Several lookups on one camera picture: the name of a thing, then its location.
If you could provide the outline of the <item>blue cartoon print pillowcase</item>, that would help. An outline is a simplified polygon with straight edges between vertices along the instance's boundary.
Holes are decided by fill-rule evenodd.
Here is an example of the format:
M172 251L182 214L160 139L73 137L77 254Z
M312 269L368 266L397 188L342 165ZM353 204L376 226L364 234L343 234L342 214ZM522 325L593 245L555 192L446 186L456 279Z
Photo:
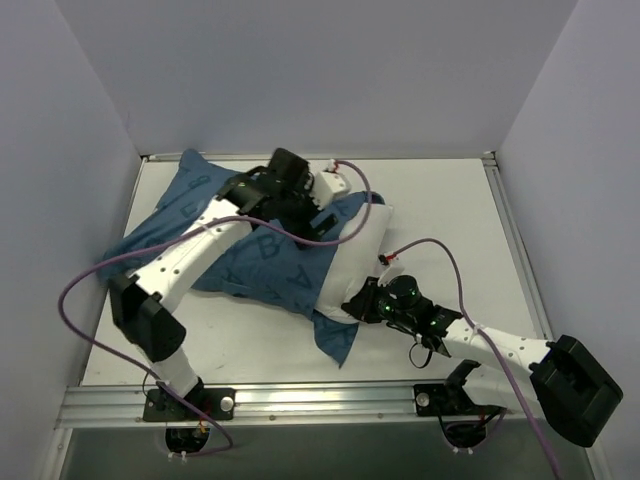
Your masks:
M107 281L148 264L155 257L153 254L131 258L129 252L160 245L183 234L234 174L231 169L206 161L193 149L184 151L178 171L153 213L105 252L104 260L118 261L99 270L100 280ZM216 260L193 287L303 315L313 323L316 346L343 365L355 341L358 322L335 322L314 307L337 246L360 232L373 204L386 202L379 194L364 191L333 202L326 211L336 215L338 224L324 235L321 247L300 249L290 238L260 226Z

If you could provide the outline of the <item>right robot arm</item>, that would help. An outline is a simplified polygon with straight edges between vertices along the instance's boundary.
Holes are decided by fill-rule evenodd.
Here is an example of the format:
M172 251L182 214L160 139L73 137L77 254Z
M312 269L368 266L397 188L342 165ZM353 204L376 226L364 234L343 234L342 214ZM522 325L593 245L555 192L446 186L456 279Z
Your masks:
M460 360L443 390L455 412L507 405L507 397L481 376L488 367L508 382L530 385L547 423L564 439L589 448L623 398L620 386L576 338L547 341L470 326L462 313L424 297L409 275L385 286L370 277L342 308L365 323L385 323L410 335L432 353Z

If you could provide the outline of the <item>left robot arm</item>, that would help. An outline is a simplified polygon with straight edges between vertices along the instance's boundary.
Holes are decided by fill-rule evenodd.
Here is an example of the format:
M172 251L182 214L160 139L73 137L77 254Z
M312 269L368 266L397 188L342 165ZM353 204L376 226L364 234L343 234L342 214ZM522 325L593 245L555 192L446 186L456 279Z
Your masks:
M200 379L183 349L186 329L174 316L187 291L257 226L275 221L298 247L320 244L337 220L317 216L350 190L336 163L312 173L306 160L279 148L267 165L227 179L192 225L151 262L110 279L114 324L169 391L165 405L177 418L194 417L202 405Z

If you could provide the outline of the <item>white pillow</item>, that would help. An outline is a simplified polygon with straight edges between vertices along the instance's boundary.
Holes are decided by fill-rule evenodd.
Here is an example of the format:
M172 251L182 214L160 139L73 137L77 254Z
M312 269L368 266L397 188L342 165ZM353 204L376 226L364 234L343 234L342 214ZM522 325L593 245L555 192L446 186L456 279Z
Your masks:
M314 307L317 312L342 324L358 322L341 306L358 294L367 278L374 275L392 215L391 206L373 204L360 232L337 246Z

